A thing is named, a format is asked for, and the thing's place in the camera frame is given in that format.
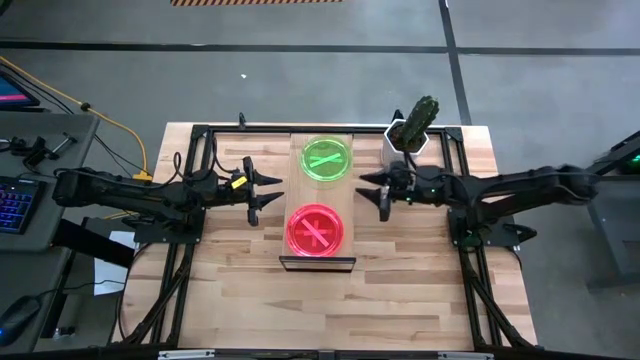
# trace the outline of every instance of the wooden tabletop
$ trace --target wooden tabletop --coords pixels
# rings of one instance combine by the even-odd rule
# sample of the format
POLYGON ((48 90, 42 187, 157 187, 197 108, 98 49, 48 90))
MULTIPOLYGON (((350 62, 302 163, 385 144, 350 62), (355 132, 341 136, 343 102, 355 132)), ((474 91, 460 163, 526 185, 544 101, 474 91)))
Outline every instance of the wooden tabletop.
MULTIPOLYGON (((173 174, 174 152, 185 157, 193 125, 167 124, 154 181, 163 182, 173 174)), ((488 128, 462 130, 471 173, 495 175, 488 128)), ((217 138, 224 167, 241 166, 242 157, 250 155, 262 174, 284 179, 283 184, 262 191, 285 191, 289 135, 218 134, 217 138)), ((354 186, 368 186, 357 176, 380 169, 380 149, 380 135, 354 136, 354 186)), ((418 163, 442 166, 441 154, 440 142, 430 141, 418 163)), ((396 203, 389 222, 380 223, 375 206, 354 192, 357 263, 353 273, 287 273, 278 261, 285 196, 259 213, 258 227, 247 224, 246 206, 207 212, 203 241, 196 247, 191 270, 181 347, 472 349, 460 262, 448 238, 446 207, 396 203)), ((166 245, 151 246, 133 267, 124 297, 125 331, 131 331, 156 300, 166 251, 166 245)), ((497 303, 521 334, 535 343, 517 260, 495 248, 487 249, 487 260, 497 303)), ((484 306, 478 308, 489 339, 486 311, 484 306)))

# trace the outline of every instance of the potted cactus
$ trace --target potted cactus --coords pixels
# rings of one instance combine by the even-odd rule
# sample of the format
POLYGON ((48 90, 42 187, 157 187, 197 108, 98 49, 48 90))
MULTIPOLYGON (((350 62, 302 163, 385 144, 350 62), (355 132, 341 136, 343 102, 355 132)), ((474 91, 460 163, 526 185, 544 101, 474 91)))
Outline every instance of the potted cactus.
POLYGON ((382 164, 389 166, 394 161, 404 161, 405 152, 415 160, 427 146, 429 137, 425 130, 436 119, 438 111, 438 101, 431 96, 424 96, 406 120, 394 119, 384 132, 382 164))

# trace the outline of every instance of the white pot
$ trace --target white pot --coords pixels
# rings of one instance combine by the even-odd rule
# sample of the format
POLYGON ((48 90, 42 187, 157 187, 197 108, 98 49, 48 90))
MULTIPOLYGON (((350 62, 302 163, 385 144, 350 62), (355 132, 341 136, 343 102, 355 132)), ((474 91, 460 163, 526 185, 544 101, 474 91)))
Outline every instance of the white pot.
MULTIPOLYGON (((385 168, 389 167, 389 165, 394 161, 404 162, 404 153, 402 151, 396 150, 391 144, 391 140, 389 140, 389 132, 391 131, 391 129, 393 129, 397 124, 402 124, 404 122, 405 120, 403 119, 395 119, 384 132, 382 139, 382 165, 384 165, 385 168)), ((427 147, 427 143, 429 143, 429 137, 427 136, 427 134, 423 133, 422 136, 424 137, 424 143, 422 144, 420 150, 409 153, 409 156, 411 156, 414 161, 418 158, 418 156, 420 156, 420 154, 422 154, 424 149, 427 147)))

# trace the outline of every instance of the rgb keyboard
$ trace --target rgb keyboard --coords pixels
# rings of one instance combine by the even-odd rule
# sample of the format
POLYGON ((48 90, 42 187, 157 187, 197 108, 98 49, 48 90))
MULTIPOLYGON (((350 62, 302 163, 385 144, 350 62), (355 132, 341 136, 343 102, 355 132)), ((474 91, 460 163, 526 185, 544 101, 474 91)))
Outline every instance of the rgb keyboard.
POLYGON ((25 232, 44 187, 42 181, 0 176, 0 232, 25 232))

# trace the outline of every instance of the yellow label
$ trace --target yellow label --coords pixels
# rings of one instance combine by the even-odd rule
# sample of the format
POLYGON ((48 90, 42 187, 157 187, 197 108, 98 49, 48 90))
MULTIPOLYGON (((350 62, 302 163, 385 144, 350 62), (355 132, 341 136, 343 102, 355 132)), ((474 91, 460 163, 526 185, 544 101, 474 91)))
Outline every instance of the yellow label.
POLYGON ((238 180, 236 180, 236 181, 232 182, 232 183, 231 183, 231 187, 232 187, 232 188, 234 188, 234 189, 237 189, 237 188, 239 188, 240 186, 242 186, 242 184, 244 184, 244 183, 246 183, 246 182, 247 182, 247 177, 246 177, 246 176, 243 176, 243 177, 241 177, 240 179, 238 179, 238 180))

